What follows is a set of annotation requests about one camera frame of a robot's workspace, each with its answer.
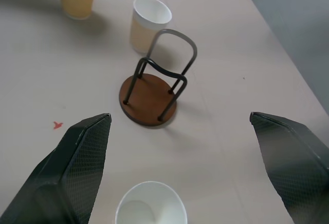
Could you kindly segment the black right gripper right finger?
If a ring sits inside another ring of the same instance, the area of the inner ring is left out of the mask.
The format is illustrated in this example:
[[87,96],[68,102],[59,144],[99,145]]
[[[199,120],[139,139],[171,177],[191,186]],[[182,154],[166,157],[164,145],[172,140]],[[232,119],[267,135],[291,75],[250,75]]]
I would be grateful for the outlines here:
[[329,224],[329,147],[308,127],[252,112],[267,175],[294,224]]

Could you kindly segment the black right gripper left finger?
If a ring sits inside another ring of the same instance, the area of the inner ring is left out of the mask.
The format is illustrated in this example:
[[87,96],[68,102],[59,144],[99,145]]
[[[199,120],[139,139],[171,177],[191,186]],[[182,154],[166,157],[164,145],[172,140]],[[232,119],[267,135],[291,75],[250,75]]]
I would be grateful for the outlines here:
[[112,118],[71,126],[32,171],[0,224],[88,224],[103,176]]

